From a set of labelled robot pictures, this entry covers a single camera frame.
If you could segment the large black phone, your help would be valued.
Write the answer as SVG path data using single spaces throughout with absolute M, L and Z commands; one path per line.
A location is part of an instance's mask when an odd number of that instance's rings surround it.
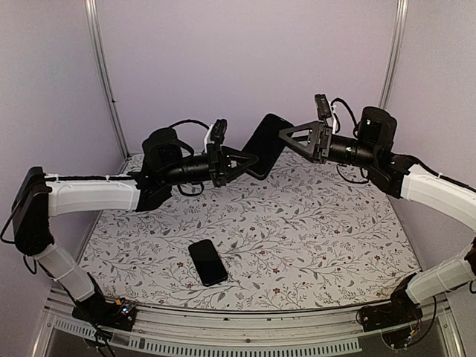
M 258 157 L 258 161 L 246 170 L 247 174 L 261 181 L 267 178 L 285 147 L 284 141 L 279 138 L 279 132 L 292 127 L 292 123 L 272 113 L 260 121 L 242 148 L 243 152 Z

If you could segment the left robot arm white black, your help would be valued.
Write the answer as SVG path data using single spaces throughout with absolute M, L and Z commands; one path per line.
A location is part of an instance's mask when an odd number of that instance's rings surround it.
M 28 170 L 13 201 L 6 227 L 10 244 L 32 257 L 95 323 L 105 322 L 110 306 L 94 280 L 54 241 L 49 219 L 67 213 L 124 210 L 147 212 L 159 208 L 181 184 L 211 181 L 222 187 L 241 176 L 258 158 L 223 145 L 222 122 L 208 130 L 205 153 L 196 155 L 179 140 L 174 128 L 154 131 L 143 143 L 141 170 L 119 176 L 59 176 Z

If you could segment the small black phone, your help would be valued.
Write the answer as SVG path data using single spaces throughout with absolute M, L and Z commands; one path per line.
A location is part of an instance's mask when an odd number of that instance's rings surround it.
M 228 279 L 228 272 L 210 239 L 189 245 L 188 251 L 203 286 L 214 286 Z

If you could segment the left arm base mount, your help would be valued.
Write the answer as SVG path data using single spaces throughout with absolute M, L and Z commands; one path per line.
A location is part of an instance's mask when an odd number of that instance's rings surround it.
M 88 276 L 93 283 L 94 294 L 83 302 L 74 300 L 72 317 L 91 325 L 131 332 L 137 316 L 136 303 L 124 297 L 108 301 L 94 278 L 89 273 Z

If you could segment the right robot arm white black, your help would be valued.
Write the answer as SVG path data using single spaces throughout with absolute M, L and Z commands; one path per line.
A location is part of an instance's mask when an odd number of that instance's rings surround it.
M 355 138 L 335 135 L 323 121 L 282 129 L 285 145 L 312 163 L 332 161 L 359 167 L 383 193 L 432 208 L 475 229 L 475 189 L 443 176 L 412 155 L 391 151 L 397 122 L 388 112 L 372 106 L 363 109 Z M 390 324 L 400 324 L 414 304 L 449 292 L 475 280 L 475 245 L 438 265 L 405 278 L 385 308 Z

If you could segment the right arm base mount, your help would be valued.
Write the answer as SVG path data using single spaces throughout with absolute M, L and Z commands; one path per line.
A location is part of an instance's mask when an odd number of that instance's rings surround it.
M 419 303 L 414 303 L 405 292 L 417 274 L 404 278 L 390 294 L 390 301 L 382 305 L 367 305 L 356 313 L 356 322 L 365 332 L 417 321 L 423 317 Z

